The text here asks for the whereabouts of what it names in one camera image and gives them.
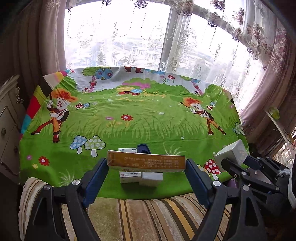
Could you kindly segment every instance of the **brown cardboard box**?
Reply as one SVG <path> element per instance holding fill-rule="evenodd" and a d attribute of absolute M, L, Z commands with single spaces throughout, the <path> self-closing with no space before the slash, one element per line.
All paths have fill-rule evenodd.
<path fill-rule="evenodd" d="M 108 150 L 110 168 L 129 172 L 181 172 L 186 169 L 185 156 L 127 153 Z"/>

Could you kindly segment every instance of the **silver bolt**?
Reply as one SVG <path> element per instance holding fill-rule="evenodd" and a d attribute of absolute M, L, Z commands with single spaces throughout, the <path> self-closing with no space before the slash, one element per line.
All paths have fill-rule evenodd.
<path fill-rule="evenodd" d="M 49 184 L 46 184 L 44 187 L 43 187 L 44 190 L 49 190 L 50 189 L 50 185 Z"/>
<path fill-rule="evenodd" d="M 79 183 L 80 183 L 80 180 L 78 180 L 78 179 L 75 179 L 75 180 L 72 182 L 73 185 L 78 185 Z"/>
<path fill-rule="evenodd" d="M 221 186 L 221 183 L 219 181 L 213 181 L 213 185 L 219 187 Z"/>
<path fill-rule="evenodd" d="M 250 190 L 250 187 L 247 186 L 247 185 L 243 185 L 243 186 L 242 186 L 242 189 L 244 189 L 245 191 L 249 191 L 249 190 Z"/>

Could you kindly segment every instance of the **cartoon print tablecloth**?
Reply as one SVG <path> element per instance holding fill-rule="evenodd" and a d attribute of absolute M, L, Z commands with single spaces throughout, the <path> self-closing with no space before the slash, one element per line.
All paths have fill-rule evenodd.
<path fill-rule="evenodd" d="M 90 67 L 44 76 L 27 110 L 20 142 L 21 179 L 54 186 L 80 179 L 107 150 L 146 143 L 155 154 L 192 158 L 212 179 L 225 181 L 214 153 L 247 141 L 231 95 L 221 87 L 176 74 L 131 67 Z M 101 197 L 164 198 L 192 192 L 183 172 L 164 173 L 157 188 L 120 184 L 109 174 Z"/>

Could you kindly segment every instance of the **small white box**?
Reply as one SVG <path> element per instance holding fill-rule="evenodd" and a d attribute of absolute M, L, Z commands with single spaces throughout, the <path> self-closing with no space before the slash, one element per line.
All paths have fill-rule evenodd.
<path fill-rule="evenodd" d="M 137 183 L 141 176 L 140 172 L 119 172 L 120 183 Z"/>
<path fill-rule="evenodd" d="M 162 172 L 143 172 L 139 184 L 141 186 L 156 187 L 162 180 Z"/>
<path fill-rule="evenodd" d="M 137 153 L 137 148 L 118 148 L 118 151 Z"/>
<path fill-rule="evenodd" d="M 241 165 L 247 158 L 248 153 L 241 139 L 229 144 L 219 151 L 215 156 L 216 164 L 219 166 L 221 172 L 225 172 L 222 168 L 221 162 L 224 158 L 230 159 L 232 162 Z"/>

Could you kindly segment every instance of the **white glove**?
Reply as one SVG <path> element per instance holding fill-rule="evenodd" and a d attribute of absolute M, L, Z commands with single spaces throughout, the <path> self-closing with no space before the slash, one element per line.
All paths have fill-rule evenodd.
<path fill-rule="evenodd" d="M 190 108 L 190 111 L 191 111 L 193 114 L 195 114 L 195 113 L 196 113 L 196 110 L 195 110 L 195 109 L 193 109 L 193 108 Z"/>
<path fill-rule="evenodd" d="M 46 105 L 48 108 L 51 108 L 51 106 L 54 104 L 53 100 L 48 101 L 48 104 Z"/>
<path fill-rule="evenodd" d="M 200 114 L 200 116 L 203 118 L 210 118 L 208 114 Z"/>
<path fill-rule="evenodd" d="M 49 115 L 50 115 L 50 117 L 55 117 L 55 118 L 59 117 L 59 114 L 57 114 L 57 113 L 50 113 Z"/>

